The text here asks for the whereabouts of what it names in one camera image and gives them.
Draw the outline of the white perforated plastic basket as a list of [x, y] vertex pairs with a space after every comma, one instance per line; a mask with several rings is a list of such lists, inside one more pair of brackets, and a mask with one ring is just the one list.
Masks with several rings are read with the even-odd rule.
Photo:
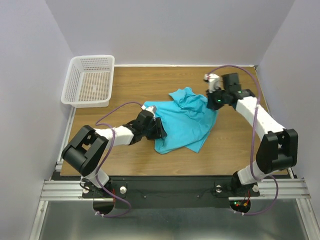
[[107, 107], [112, 96], [113, 55], [73, 57], [67, 69], [61, 102], [74, 108]]

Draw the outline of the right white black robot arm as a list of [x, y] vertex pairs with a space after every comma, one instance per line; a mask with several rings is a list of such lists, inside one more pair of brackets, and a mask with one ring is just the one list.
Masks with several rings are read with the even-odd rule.
[[297, 164], [297, 131], [286, 129], [274, 120], [258, 103], [254, 93], [242, 88], [237, 73], [222, 76], [205, 74], [204, 81], [208, 83], [207, 107], [213, 110], [219, 110], [225, 105], [233, 107], [252, 126], [252, 135], [258, 136], [260, 140], [250, 164], [232, 175], [230, 189], [233, 194], [242, 195], [266, 176]]

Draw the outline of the turquoise t shirt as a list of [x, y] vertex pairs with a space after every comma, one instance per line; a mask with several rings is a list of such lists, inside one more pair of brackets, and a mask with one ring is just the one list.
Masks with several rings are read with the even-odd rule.
[[168, 95], [172, 100], [143, 104], [156, 107], [155, 116], [160, 118], [167, 133], [166, 137], [155, 140], [155, 151], [163, 155], [186, 147], [199, 153], [216, 123], [218, 111], [207, 108], [208, 98], [195, 94], [190, 87]]

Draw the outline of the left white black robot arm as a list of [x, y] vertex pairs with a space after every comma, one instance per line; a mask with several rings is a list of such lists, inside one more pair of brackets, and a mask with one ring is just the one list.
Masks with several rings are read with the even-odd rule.
[[166, 136], [161, 118], [149, 107], [141, 110], [136, 119], [115, 128], [94, 129], [84, 125], [64, 147], [61, 158], [94, 185], [95, 193], [106, 197], [111, 193], [110, 178], [99, 167], [105, 150], [133, 145], [143, 137], [157, 140]]

